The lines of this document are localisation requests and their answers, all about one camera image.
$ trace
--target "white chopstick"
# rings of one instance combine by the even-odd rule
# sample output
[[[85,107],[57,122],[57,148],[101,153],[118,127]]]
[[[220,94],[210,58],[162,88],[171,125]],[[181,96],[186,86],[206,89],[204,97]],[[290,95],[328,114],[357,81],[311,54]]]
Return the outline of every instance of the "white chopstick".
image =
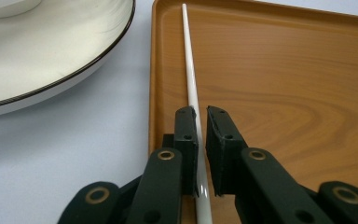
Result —
[[[196,76],[194,72],[193,64],[193,52],[191,49],[190,30],[188,28],[187,7],[186,4],[182,4],[183,12],[183,26],[185,33],[185,52],[186,52],[186,75],[187,75],[187,95],[188,104],[194,107],[196,111],[196,128],[197,136],[199,138],[199,161],[197,171],[197,184],[200,192],[199,198],[196,199],[197,207],[197,223],[198,224],[211,224],[211,202],[208,189],[208,178],[206,175],[205,156],[203,152],[203,141],[201,132],[200,121],[200,108],[199,97],[197,95]]]

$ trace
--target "white tabletop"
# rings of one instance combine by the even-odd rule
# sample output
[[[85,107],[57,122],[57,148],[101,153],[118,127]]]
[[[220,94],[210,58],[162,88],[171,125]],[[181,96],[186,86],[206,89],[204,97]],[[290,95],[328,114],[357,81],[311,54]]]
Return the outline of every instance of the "white tabletop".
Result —
[[[358,15],[358,1],[274,0]],[[56,223],[83,187],[119,186],[147,161],[152,0],[95,74],[43,103],[0,116],[0,223]]]

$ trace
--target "white dish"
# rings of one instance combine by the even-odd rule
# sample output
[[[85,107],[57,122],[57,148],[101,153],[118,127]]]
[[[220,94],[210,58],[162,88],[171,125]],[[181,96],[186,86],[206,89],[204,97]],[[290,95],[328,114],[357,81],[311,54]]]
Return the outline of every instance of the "white dish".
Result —
[[[0,19],[0,115],[73,87],[110,56],[134,0],[43,0]]]

